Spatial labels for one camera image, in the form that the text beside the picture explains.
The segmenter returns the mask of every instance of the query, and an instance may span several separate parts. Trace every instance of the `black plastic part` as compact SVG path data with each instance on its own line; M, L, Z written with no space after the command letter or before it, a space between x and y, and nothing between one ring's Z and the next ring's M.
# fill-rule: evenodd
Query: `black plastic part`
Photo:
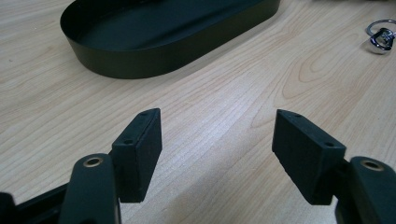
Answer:
M335 219L337 224L361 224L361 216L354 201L346 203L344 200L338 201L335 207Z
M17 206L18 223L56 223L61 213L67 184Z
M141 203L163 149L161 111L136 116L112 145L111 156L122 203Z
M120 203L110 156L92 154L76 162L59 223L120 223Z
M396 223L396 174L392 168L381 161L355 157L348 176L362 223Z
M311 204L330 204L332 179L346 147L305 117L277 110L272 149L286 173Z
M77 0L61 27L78 59L116 78L174 71L272 17L279 0Z
M0 220L4 224L12 223L17 211L12 195L0 192Z

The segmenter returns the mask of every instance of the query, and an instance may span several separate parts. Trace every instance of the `screw hole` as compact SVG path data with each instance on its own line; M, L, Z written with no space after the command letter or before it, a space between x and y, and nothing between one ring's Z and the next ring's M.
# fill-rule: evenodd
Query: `screw hole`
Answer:
M384 167L375 161L361 161L361 165L373 171L384 171Z
M333 143L330 143L330 142L326 142L326 143L324 143L324 145L326 145L326 146L328 146L328 147L334 147L334 144L333 144Z
M85 167L95 167L95 166L98 166L102 162L103 162L102 158L93 157L93 158L89 158L86 161L84 161L84 166Z

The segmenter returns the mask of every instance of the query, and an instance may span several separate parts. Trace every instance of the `wood grain surface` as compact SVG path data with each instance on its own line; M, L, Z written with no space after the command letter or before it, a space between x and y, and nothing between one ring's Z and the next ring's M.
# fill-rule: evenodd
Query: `wood grain surface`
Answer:
M347 160L396 168L396 49L363 47L367 25L396 19L396 1L282 0L204 57L138 80L81 65L59 24L71 2L0 1L0 190L16 203L68 182L79 158L107 153L153 107L163 152L123 223L335 223L336 200L308 204L272 153L277 108L344 143Z

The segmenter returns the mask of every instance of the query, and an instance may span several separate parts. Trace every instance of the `metal ring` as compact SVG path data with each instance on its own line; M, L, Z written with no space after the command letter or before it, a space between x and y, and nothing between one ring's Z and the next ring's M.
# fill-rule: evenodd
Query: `metal ring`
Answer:
M384 171L384 167L376 161L363 160L361 161L361 165L373 171Z
M84 161L83 165L85 167L91 168L100 165L103 162L103 159L100 157L92 157Z
M381 20L381 21L375 21L375 22L371 23L369 26L367 26L367 28L366 28L366 33L367 33L367 35L373 36L374 33L371 31L371 28L372 28L374 25L377 25L377 24L379 24L379 23L384 23L384 22L389 22L389 23L396 24L396 20Z

